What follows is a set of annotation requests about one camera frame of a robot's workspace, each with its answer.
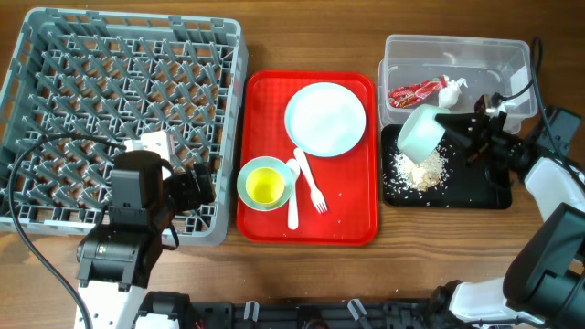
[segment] red tray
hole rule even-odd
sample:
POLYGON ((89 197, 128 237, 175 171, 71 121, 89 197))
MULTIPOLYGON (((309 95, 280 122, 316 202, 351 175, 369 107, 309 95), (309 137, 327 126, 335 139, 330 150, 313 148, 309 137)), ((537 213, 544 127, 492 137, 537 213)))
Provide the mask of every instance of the red tray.
POLYGON ((248 81, 241 146, 241 166, 263 155, 294 158, 294 143, 284 129, 291 97, 316 82, 342 85, 362 101, 367 124, 359 143, 339 156, 307 155, 315 183, 328 211, 319 214, 303 175, 296 184, 299 228, 287 226, 288 204, 260 212, 238 202, 238 228, 252 241, 363 245, 378 231, 378 181, 374 86, 363 74, 333 71, 263 70, 248 81))

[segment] red snack wrapper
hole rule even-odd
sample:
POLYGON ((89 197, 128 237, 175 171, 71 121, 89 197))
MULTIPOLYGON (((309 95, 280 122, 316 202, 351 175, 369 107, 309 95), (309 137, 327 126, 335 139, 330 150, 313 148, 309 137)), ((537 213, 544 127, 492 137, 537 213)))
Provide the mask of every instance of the red snack wrapper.
POLYGON ((447 78, 444 75, 426 80, 422 83, 413 84, 407 87, 399 87, 388 94, 390 106, 394 108, 405 108, 420 103, 431 95, 432 92, 447 87, 447 78))

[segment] light green bowl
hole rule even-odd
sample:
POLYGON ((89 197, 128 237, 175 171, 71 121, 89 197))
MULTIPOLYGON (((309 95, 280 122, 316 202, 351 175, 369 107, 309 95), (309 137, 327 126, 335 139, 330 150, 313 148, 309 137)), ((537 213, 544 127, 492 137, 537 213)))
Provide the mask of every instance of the light green bowl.
POLYGON ((293 174, 291 173, 291 169, 284 162, 271 156, 260 156, 250 160, 239 171, 237 182, 238 196, 241 199, 241 201, 244 204, 246 204, 246 206, 254 210, 272 211, 274 209, 282 207, 282 205, 284 205, 286 201, 289 200, 289 197, 291 197, 291 194, 293 193, 292 191, 294 183, 295 182, 293 180, 293 174), (259 168, 274 169, 277 173, 281 175, 282 180, 284 180, 284 192, 282 192, 281 198, 279 198, 274 205, 271 206, 261 205, 258 202, 252 200, 252 198, 248 195, 248 192, 246 192, 246 180, 248 179, 248 175, 259 168))

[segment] white fork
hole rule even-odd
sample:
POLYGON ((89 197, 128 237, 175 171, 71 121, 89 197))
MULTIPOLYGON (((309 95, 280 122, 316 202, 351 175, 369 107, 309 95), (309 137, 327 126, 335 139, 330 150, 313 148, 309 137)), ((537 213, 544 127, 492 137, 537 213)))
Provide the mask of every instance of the white fork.
POLYGON ((327 211, 327 204, 325 203, 323 193, 319 191, 317 185, 314 183, 313 175, 311 174, 311 168, 309 167, 309 162, 307 161, 307 156, 304 154, 303 150, 297 147, 294 149, 294 157, 296 158, 296 161, 299 162, 299 166, 303 171, 304 177, 307 179, 309 187, 311 187, 311 201, 313 201, 314 207, 317 208, 319 214, 323 214, 325 211, 327 211))

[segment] white cup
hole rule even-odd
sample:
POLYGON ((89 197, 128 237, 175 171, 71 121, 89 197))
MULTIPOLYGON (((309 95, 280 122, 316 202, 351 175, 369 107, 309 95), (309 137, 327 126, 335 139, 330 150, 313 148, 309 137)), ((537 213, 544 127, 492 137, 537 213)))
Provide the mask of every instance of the white cup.
POLYGON ((445 134, 445 128, 435 121, 435 116, 449 113, 447 109, 432 105, 419 106, 400 129, 397 142, 399 150, 413 163, 423 162, 445 134))

